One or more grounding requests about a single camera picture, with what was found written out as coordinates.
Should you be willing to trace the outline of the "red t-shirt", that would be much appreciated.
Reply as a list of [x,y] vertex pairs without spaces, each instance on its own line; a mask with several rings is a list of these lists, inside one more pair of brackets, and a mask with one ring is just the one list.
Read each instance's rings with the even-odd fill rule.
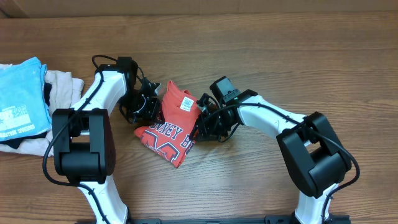
[[190,91],[181,90],[172,80],[167,83],[161,112],[165,119],[163,124],[154,123],[142,126],[134,131],[145,147],[157,153],[175,167],[180,167],[194,140],[190,133],[201,110]]

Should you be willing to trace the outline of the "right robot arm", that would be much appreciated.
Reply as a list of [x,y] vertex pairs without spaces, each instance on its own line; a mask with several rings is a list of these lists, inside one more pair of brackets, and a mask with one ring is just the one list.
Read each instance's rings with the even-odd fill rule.
[[274,138],[293,183],[298,205],[290,215],[268,215],[263,223],[351,223],[347,215],[328,209],[334,193],[358,163],[343,147],[327,118],[291,113],[267,102],[255,91],[214,90],[197,101],[201,110],[190,137],[223,142],[238,126],[249,126]]

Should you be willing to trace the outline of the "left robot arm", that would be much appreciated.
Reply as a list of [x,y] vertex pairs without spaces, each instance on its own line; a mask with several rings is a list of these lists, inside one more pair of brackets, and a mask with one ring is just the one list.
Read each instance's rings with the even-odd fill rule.
[[113,177],[116,146],[110,114],[118,108],[128,123],[154,120],[161,88],[160,83],[149,81],[135,62],[100,65],[82,99],[53,113],[50,148],[55,170],[66,181],[49,175],[46,159],[43,172],[54,184],[78,188],[95,214],[95,223],[132,222]]

